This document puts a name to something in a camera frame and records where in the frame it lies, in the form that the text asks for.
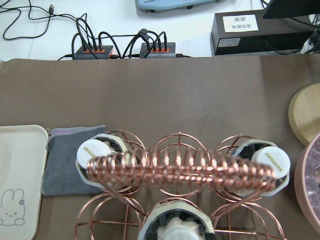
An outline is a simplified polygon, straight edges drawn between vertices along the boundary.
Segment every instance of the bottle cap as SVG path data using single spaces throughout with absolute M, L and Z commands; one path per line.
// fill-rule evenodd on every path
M 90 159 L 94 157 L 104 157 L 111 154 L 110 148 L 102 141 L 89 139 L 83 142 L 76 152 L 76 159 L 79 165 L 86 169 Z
M 283 178 L 290 170 L 290 159 L 288 155 L 276 146 L 267 146 L 256 151 L 251 161 L 272 167 L 276 173 L 276 179 Z
M 198 235 L 191 228 L 184 225 L 176 225 L 168 228 L 159 240 L 199 240 Z

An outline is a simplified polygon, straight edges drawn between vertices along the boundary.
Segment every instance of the round wooden board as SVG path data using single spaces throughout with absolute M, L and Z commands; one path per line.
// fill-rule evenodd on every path
M 295 136 L 308 145 L 320 132 L 320 83 L 306 86 L 293 96 L 288 117 Z

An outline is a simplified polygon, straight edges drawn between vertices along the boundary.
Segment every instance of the brown tabletop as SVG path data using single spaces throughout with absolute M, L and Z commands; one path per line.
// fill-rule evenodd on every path
M 179 131 L 211 149 L 239 133 L 274 142 L 291 159 L 290 182 L 259 203 L 274 213 L 288 239 L 316 240 L 295 195 L 294 170 L 304 146 L 290 128 L 288 106 L 299 89 L 319 82 L 318 61 L 316 54 L 14 59 L 0 64 L 0 125 L 105 124 L 109 131 L 135 133 L 146 146 Z M 76 216 L 90 197 L 44 196 L 35 239 L 73 239 Z

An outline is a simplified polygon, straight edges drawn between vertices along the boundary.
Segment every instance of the bunny drawing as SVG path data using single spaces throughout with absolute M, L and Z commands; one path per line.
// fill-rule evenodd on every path
M 20 188 L 6 190 L 1 197 L 0 228 L 25 224 L 25 211 L 24 191 Z

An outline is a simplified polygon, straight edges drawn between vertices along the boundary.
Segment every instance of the folded towel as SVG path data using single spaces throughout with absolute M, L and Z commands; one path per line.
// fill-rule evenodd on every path
M 105 125 L 53 129 L 47 142 L 48 157 L 42 176 L 42 194 L 55 196 L 101 193 L 99 188 L 82 181 L 75 162 L 79 146 L 105 132 Z

